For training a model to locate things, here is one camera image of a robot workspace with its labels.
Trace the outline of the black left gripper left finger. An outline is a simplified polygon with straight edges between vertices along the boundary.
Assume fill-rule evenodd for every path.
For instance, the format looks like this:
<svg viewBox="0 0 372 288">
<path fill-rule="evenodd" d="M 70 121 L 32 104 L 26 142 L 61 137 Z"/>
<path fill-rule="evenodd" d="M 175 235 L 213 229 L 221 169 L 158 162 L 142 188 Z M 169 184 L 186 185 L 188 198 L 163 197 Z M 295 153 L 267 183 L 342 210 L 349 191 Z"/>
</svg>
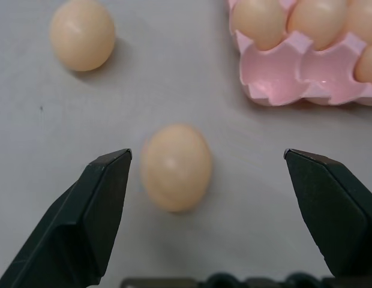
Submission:
<svg viewBox="0 0 372 288">
<path fill-rule="evenodd" d="M 48 208 L 0 287 L 89 287 L 105 275 L 121 222 L 130 149 L 102 155 Z"/>
</svg>

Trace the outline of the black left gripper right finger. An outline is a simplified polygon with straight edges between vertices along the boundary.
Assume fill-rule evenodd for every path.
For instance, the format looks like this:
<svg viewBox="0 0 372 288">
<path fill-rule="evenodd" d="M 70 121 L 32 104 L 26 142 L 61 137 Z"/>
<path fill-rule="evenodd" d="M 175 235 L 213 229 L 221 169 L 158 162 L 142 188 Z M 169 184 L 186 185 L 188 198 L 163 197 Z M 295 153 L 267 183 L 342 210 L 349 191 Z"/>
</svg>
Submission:
<svg viewBox="0 0 372 288">
<path fill-rule="evenodd" d="M 372 276 L 372 192 L 341 162 L 284 153 L 301 215 L 330 272 Z"/>
</svg>

